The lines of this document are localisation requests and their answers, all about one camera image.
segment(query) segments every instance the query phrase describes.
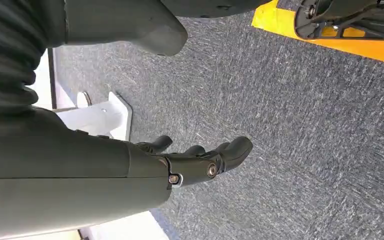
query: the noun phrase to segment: bolt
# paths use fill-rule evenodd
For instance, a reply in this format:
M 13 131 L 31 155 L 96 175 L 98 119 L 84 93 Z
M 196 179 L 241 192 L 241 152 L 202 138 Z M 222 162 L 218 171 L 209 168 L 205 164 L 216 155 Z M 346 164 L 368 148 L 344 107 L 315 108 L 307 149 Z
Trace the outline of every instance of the bolt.
M 314 15 L 316 15 L 316 7 L 311 5 L 305 10 L 305 16 L 307 19 L 312 19 Z
M 216 176 L 216 174 L 217 174 L 217 166 L 216 166 L 216 164 L 210 163 L 208 165 L 208 169 L 207 169 L 206 174 L 208 175 L 208 177 L 214 178 Z
M 171 184 L 177 184 L 179 182 L 179 176 L 177 175 L 168 176 L 168 182 Z

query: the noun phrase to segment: white bracket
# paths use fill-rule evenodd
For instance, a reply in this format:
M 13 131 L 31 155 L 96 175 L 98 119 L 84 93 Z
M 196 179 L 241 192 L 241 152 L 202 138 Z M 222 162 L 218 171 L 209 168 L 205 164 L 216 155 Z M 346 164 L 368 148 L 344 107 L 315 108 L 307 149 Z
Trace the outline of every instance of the white bracket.
M 129 141 L 132 113 L 132 107 L 120 95 L 109 92 L 108 101 L 57 115 L 71 130 L 82 130 L 93 136 L 109 133 L 114 139 Z

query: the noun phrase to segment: yellow tape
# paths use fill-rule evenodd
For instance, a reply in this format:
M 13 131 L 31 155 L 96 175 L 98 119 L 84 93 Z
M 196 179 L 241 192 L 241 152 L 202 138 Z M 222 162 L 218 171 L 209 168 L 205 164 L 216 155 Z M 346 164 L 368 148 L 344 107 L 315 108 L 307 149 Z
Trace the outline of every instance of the yellow tape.
M 384 62 L 383 40 L 345 40 L 345 39 L 317 39 L 303 40 L 295 34 L 295 12 L 277 8 L 279 0 L 273 0 L 261 5 L 255 10 L 252 26 L 268 32 L 298 39 L 311 44 L 324 46 L 343 52 L 364 56 Z M 359 34 L 358 31 L 350 31 L 350 34 Z

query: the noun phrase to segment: robotic hand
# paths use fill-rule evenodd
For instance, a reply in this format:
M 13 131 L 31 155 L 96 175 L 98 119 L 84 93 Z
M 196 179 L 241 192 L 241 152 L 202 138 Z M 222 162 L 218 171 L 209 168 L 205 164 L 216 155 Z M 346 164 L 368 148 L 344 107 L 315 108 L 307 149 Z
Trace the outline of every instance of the robotic hand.
M 194 145 L 183 153 L 159 154 L 172 142 L 170 137 L 160 136 L 153 143 L 141 142 L 136 146 L 167 166 L 168 183 L 175 188 L 206 182 L 236 168 L 253 148 L 251 141 L 241 136 L 208 152 Z

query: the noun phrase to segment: wheel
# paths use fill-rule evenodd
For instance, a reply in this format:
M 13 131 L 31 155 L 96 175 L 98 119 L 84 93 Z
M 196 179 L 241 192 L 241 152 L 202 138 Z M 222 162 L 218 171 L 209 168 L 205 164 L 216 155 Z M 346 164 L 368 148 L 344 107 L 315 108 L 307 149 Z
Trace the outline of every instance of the wheel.
M 161 0 L 178 17 L 219 18 L 255 10 L 271 0 Z

